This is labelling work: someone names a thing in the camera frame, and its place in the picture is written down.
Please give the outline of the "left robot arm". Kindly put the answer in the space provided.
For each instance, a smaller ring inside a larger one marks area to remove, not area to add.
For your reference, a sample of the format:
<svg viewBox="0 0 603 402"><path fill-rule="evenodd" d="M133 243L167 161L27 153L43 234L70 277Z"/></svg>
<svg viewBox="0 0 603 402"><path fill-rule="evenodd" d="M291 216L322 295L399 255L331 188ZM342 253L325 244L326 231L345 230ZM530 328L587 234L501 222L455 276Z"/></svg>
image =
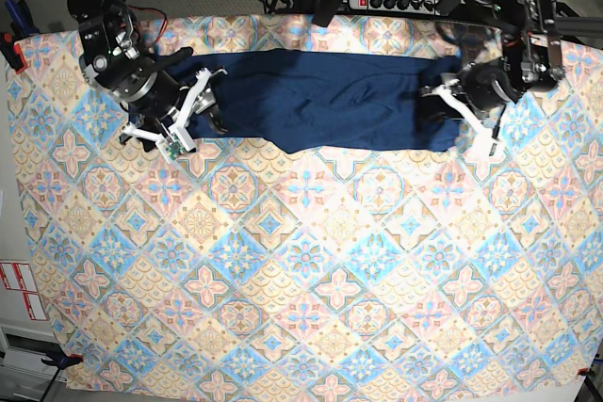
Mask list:
<svg viewBox="0 0 603 402"><path fill-rule="evenodd" d="M475 131L478 149L493 156L502 147L500 124L488 128L482 120L496 107L504 111L517 104L528 91L557 87L564 79L561 41L552 0L492 0L490 13L475 0L464 1L472 14L501 31L502 56L444 73L422 95L437 104L430 108L433 114L463 119Z"/></svg>

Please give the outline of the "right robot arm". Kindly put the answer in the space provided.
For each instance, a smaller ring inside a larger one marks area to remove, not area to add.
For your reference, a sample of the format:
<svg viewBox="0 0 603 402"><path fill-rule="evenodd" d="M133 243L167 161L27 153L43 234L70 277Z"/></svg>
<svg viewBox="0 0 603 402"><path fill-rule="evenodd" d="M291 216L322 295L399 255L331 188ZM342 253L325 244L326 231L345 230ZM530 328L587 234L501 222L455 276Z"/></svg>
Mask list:
<svg viewBox="0 0 603 402"><path fill-rule="evenodd" d="M192 48L156 56L139 31L136 7L127 0L67 0L67 6L78 23L84 79L111 96L128 116L122 144L135 138L149 150L192 153L196 145L190 123L198 117L214 133L225 134L212 87L223 68L200 68L180 81L168 70L190 60Z"/></svg>

